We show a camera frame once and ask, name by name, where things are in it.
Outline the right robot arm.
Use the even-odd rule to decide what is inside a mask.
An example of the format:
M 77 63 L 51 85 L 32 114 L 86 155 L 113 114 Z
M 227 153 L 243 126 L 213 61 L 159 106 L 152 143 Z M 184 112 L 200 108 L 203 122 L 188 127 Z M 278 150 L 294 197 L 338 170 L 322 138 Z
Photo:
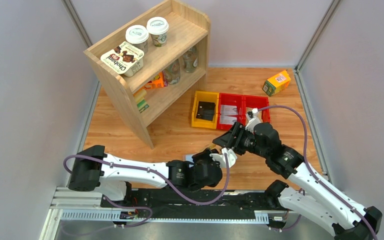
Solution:
M 380 230 L 382 212 L 374 206 L 365 207 L 335 188 L 312 167 L 303 155 L 283 144 L 270 123 L 258 123 L 247 130 L 241 123 L 212 141 L 233 150 L 265 159 L 267 166 L 284 179 L 300 186 L 307 193 L 300 195 L 280 180 L 266 192 L 286 209 L 313 221 L 336 240 L 375 240 Z

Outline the pink leather card holder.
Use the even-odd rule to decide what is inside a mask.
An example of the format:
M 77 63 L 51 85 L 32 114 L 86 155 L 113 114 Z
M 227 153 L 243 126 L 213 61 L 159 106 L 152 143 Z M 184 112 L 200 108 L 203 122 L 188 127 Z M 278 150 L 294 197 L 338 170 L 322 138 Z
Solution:
M 193 156 L 194 154 L 186 154 L 183 156 L 183 161 L 193 165 L 194 164 Z

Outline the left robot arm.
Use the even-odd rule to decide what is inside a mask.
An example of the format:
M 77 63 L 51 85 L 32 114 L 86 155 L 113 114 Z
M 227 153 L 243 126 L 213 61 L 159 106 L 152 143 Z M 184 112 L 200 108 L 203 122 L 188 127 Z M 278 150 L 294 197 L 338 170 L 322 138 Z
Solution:
M 229 152 L 206 148 L 191 161 L 141 162 L 116 157 L 105 146 L 94 145 L 73 156 L 68 188 L 77 192 L 98 192 L 112 201 L 123 201 L 129 184 L 141 183 L 159 189 L 198 191 L 215 187 L 223 177 L 222 169 L 231 166 Z

